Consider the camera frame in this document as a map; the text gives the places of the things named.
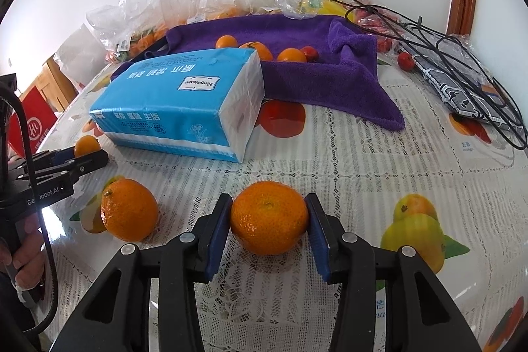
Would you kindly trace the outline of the left hand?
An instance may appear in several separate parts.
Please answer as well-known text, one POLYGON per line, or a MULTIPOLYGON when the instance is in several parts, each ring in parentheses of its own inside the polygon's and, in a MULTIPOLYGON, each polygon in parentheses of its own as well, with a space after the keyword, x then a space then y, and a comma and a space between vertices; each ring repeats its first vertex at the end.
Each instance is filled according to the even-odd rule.
POLYGON ((37 286, 45 271, 46 255, 42 250, 44 240, 39 227, 39 217, 36 214, 25 219, 26 237, 14 256, 1 244, 1 271, 5 272, 5 268, 12 265, 17 270, 14 282, 24 290, 37 286))

